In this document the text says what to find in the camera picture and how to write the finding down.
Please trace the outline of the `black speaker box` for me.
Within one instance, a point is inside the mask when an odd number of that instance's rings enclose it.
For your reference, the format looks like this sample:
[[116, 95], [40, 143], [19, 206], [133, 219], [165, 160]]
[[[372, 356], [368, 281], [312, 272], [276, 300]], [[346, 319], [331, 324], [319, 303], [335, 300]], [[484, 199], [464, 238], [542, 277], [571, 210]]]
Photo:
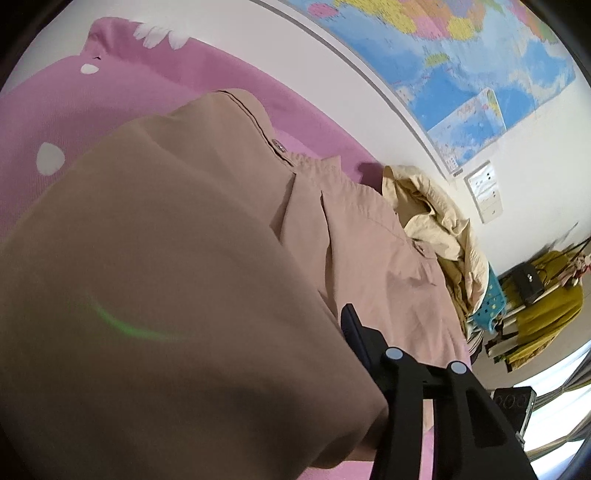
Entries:
[[492, 398], [504, 413], [522, 445], [525, 432], [534, 410], [537, 394], [530, 386], [498, 388]]

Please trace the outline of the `teal plastic basket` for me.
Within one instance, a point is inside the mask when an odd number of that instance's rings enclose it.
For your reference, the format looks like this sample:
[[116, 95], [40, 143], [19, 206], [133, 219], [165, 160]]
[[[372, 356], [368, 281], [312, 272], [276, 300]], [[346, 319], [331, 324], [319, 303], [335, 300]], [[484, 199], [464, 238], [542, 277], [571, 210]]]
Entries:
[[489, 267], [489, 282], [483, 301], [470, 320], [480, 329], [493, 332], [498, 318], [504, 315], [507, 300], [500, 281], [492, 267]]

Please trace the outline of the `mustard cloth on chair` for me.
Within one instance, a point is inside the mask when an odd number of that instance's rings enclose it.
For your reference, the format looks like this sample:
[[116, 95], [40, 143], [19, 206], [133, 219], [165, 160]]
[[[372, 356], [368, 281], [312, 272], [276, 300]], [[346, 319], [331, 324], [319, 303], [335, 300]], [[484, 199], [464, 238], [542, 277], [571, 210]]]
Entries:
[[[548, 251], [533, 261], [545, 286], [552, 286], [559, 273], [574, 254]], [[517, 302], [520, 296], [515, 282], [506, 280], [503, 285], [508, 302]], [[566, 326], [581, 312], [584, 304], [584, 291], [581, 282], [575, 286], [559, 287], [541, 300], [519, 312], [516, 319], [517, 343], [507, 353], [501, 355], [508, 372], [523, 367], [541, 354]]]

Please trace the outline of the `black box device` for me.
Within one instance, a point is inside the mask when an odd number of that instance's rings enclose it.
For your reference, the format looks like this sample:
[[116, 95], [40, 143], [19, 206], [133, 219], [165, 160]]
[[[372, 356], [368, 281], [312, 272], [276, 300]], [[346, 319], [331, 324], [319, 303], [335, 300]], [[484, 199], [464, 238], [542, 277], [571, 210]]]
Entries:
[[523, 262], [517, 265], [512, 271], [511, 279], [526, 306], [533, 305], [545, 291], [544, 284], [531, 263]]

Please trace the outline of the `pale yellow garment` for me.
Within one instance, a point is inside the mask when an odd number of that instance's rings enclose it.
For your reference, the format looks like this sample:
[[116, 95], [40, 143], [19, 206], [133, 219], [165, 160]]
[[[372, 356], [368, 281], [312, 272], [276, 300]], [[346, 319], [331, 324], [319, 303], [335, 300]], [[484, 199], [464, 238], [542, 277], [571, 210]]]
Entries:
[[470, 219], [437, 182], [414, 166], [385, 167], [382, 194], [406, 234], [436, 253], [460, 321], [466, 322], [481, 307], [489, 284], [489, 262]]

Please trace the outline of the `white wall socket panel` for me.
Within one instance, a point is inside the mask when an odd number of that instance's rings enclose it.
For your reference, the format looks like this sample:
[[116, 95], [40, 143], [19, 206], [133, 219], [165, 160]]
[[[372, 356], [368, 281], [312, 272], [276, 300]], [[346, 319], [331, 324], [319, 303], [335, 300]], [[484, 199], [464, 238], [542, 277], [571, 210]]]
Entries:
[[487, 224], [503, 213], [498, 178], [493, 164], [485, 162], [465, 178], [480, 220]]

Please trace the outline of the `colourful wall map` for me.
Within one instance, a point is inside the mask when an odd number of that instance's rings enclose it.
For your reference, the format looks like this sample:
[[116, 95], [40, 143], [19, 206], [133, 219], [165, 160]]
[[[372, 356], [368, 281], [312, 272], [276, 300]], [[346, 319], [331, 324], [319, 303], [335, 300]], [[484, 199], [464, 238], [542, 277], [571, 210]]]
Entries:
[[575, 78], [558, 37], [520, 1], [291, 1], [397, 95], [447, 170]]

